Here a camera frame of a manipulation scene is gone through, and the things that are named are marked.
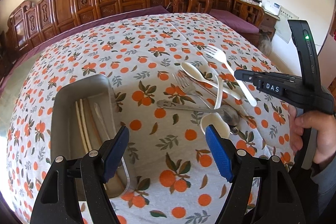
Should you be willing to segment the person's right hand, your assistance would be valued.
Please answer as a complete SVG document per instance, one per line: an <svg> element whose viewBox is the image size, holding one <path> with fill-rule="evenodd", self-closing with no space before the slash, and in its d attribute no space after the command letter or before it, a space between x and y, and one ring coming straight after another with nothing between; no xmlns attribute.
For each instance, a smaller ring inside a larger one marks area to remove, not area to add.
<svg viewBox="0 0 336 224"><path fill-rule="evenodd" d="M294 153L303 147L305 128L317 130L317 148L313 162L325 169L335 157L335 118L319 111L309 111L297 117L295 107L289 105L290 147Z"/></svg>

